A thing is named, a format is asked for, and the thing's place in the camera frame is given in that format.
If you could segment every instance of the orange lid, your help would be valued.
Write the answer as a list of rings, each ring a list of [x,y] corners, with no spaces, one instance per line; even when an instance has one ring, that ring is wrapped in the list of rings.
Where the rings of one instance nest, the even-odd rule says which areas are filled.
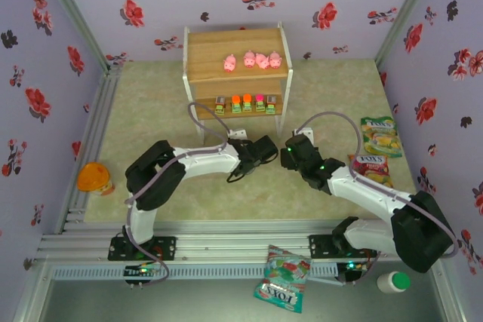
[[[81,192],[93,192],[109,182],[109,171],[102,164],[89,162],[77,176],[77,189]]]

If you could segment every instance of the pink pig toy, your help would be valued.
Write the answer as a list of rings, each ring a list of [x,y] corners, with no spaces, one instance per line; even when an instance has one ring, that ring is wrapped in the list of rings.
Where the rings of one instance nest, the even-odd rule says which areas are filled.
[[[252,51],[248,51],[247,53],[245,53],[243,61],[245,63],[245,67],[253,68],[253,66],[255,65],[255,53]]]
[[[233,72],[236,66],[236,58],[233,54],[230,54],[225,60],[223,61],[223,68],[227,72]]]
[[[261,69],[270,68],[269,58],[264,54],[257,53],[255,57],[255,62]]]
[[[277,52],[273,51],[272,54],[270,54],[270,56],[269,56],[269,62],[270,62],[270,66],[272,68],[278,68],[278,67],[280,67],[280,65],[281,65],[281,57],[280,57],[280,54],[278,54]]]

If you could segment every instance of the white shelf frame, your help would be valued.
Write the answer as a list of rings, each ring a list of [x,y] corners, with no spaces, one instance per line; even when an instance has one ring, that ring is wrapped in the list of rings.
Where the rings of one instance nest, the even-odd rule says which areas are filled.
[[[287,112],[287,105],[288,105],[288,97],[290,95],[290,89],[292,85],[292,77],[294,75],[294,69],[292,68],[292,59],[290,57],[290,51],[288,50],[288,43],[287,43],[287,38],[285,37],[285,31],[282,25],[282,22],[278,22],[277,28],[280,29],[280,35],[281,35],[281,41],[284,46],[284,52],[285,52],[285,57],[287,61],[287,66],[288,66],[288,76],[287,76],[287,81],[285,83],[285,89],[282,91],[282,102],[283,106],[281,109],[281,115],[275,115],[275,129],[277,131],[277,136],[281,138],[284,124],[285,124],[285,115]],[[189,37],[189,27],[185,26],[184,28],[184,40],[183,40],[183,84],[184,88],[186,91],[186,96],[188,97],[188,101],[191,103],[194,101],[193,95],[192,95],[192,89],[189,84],[188,80],[188,37]],[[193,115],[195,116],[195,119],[199,121],[201,124],[205,124],[204,121],[200,121],[198,119],[198,113],[196,112],[196,109],[193,110]],[[202,128],[200,128],[198,125],[196,125],[196,133],[198,134],[198,137],[200,139],[200,142],[202,145],[205,144],[205,132],[203,131]]]

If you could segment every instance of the white bottle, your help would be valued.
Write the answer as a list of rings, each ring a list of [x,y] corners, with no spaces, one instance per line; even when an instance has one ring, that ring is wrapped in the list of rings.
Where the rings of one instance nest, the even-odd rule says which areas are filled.
[[[377,286],[383,293],[404,292],[410,285],[409,276],[400,271],[383,274],[377,279]]]

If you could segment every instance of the orange cup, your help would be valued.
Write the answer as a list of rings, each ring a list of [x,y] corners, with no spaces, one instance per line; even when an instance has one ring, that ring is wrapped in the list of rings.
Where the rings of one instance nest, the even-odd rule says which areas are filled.
[[[86,164],[77,176],[77,189],[81,192],[92,192],[95,195],[109,195],[114,185],[107,168],[97,162]]]

